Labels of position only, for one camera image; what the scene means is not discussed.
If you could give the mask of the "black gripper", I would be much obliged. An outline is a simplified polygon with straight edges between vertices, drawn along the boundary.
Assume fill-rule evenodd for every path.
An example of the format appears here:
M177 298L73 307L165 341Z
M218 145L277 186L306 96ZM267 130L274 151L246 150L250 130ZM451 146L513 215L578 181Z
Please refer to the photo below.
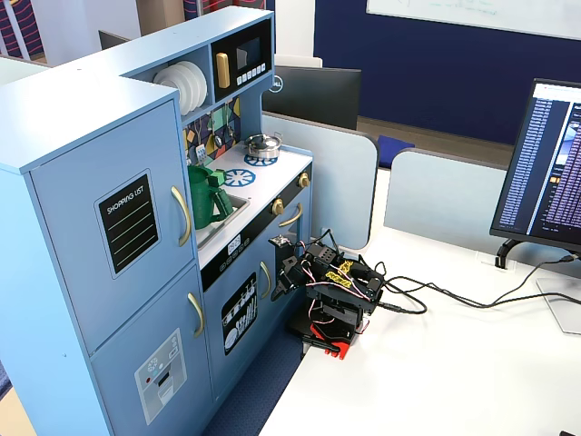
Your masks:
M299 271L299 259L295 255L295 244L286 236L269 239L275 249L276 286L271 301L276 302L285 292L304 285L304 274Z

